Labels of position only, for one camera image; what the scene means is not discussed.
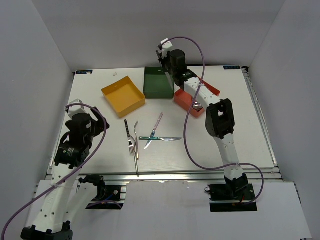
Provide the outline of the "knife with green handle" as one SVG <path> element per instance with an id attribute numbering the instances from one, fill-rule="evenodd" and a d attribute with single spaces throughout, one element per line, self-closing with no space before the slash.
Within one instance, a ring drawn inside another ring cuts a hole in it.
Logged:
<path id="1" fill-rule="evenodd" d="M 171 141 L 180 141 L 182 137 L 159 137 L 159 136 L 140 136 L 138 138 L 140 141 L 164 141 L 164 142 L 171 142 Z"/>

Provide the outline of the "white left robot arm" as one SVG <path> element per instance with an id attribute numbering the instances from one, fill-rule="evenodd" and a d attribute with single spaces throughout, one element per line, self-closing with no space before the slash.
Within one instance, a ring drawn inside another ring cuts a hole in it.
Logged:
<path id="1" fill-rule="evenodd" d="M 31 226 L 21 232 L 23 240 L 71 240 L 71 224 L 81 210 L 94 198 L 105 196 L 106 187 L 98 175 L 82 179 L 79 192 L 70 199 L 75 181 L 84 165 L 95 155 L 93 140 L 106 136 L 110 125 L 97 107 L 86 113 L 84 103 L 70 103 L 65 110 L 70 117 L 65 123 L 68 132 L 60 140 L 52 168 L 50 188 L 35 200 L 44 198 L 44 203 Z"/>

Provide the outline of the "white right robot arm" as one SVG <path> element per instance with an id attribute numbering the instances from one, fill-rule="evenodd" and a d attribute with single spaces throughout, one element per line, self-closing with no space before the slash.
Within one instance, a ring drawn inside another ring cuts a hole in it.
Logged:
<path id="1" fill-rule="evenodd" d="M 165 50 L 163 47 L 156 51 L 163 71 L 173 77 L 174 83 L 193 96 L 206 110 L 205 128 L 215 140 L 224 167 L 225 196 L 236 200 L 243 195 L 248 187 L 248 178 L 240 166 L 240 161 L 234 143 L 235 118 L 232 102 L 221 99 L 213 94 L 201 79 L 186 65 L 184 51 Z"/>

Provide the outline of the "knife with pink handle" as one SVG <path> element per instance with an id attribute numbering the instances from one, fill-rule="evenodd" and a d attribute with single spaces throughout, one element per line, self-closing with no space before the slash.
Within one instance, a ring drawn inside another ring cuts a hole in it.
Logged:
<path id="1" fill-rule="evenodd" d="M 159 123 L 160 123 L 163 115 L 164 115 L 164 114 L 161 112 L 160 115 L 159 115 L 159 117 L 158 117 L 158 119 L 157 119 L 157 121 L 156 121 L 156 123 L 155 123 L 155 126 L 153 127 L 153 130 L 152 130 L 152 132 L 151 132 L 151 134 L 150 134 L 150 136 L 149 136 L 150 138 L 152 138 L 152 137 L 155 136 L 156 130 L 157 130 L 158 126 L 159 126 Z M 151 142 L 152 142 L 152 140 L 149 139 L 143 149 L 146 150 L 146 149 L 149 147 L 149 145 L 151 144 Z"/>

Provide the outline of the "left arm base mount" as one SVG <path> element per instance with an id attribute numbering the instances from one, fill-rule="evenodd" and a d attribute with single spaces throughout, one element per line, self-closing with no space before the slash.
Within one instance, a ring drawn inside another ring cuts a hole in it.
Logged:
<path id="1" fill-rule="evenodd" d="M 96 174 L 79 178 L 82 184 L 93 185 L 96 196 L 89 202 L 87 210 L 121 210 L 125 201 L 125 186 L 106 184 L 104 177 Z"/>

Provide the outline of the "knife with dark handle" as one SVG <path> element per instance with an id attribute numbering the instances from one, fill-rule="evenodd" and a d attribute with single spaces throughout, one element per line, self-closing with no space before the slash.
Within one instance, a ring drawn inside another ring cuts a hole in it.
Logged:
<path id="1" fill-rule="evenodd" d="M 169 74 L 169 71 L 165 68 L 165 61 L 164 61 L 164 59 L 162 59 L 162 54 L 158 50 L 156 50 L 156 55 L 157 55 L 157 58 L 158 58 L 158 61 L 159 61 L 160 65 L 162 67 L 162 70 L 165 73 L 165 76 L 167 78 L 169 86 L 173 90 L 174 86 L 173 86 L 173 83 L 172 83 L 172 79 L 171 79 L 171 76 Z"/>

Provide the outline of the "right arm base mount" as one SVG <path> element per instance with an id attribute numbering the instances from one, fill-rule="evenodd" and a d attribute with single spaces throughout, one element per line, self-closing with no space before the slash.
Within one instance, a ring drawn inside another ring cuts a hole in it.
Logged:
<path id="1" fill-rule="evenodd" d="M 204 192 L 209 195 L 210 211 L 212 213 L 257 212 L 258 207 L 252 184 L 247 188 L 233 193 L 226 184 L 208 185 Z"/>

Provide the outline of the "spoon with dark handle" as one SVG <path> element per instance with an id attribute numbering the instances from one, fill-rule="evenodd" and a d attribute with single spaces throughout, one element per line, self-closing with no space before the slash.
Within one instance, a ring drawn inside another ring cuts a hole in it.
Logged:
<path id="1" fill-rule="evenodd" d="M 193 108 L 195 111 L 197 111 L 197 110 L 200 108 L 199 103 L 198 103 L 197 101 L 195 101 L 195 102 L 192 104 L 192 108 Z"/>

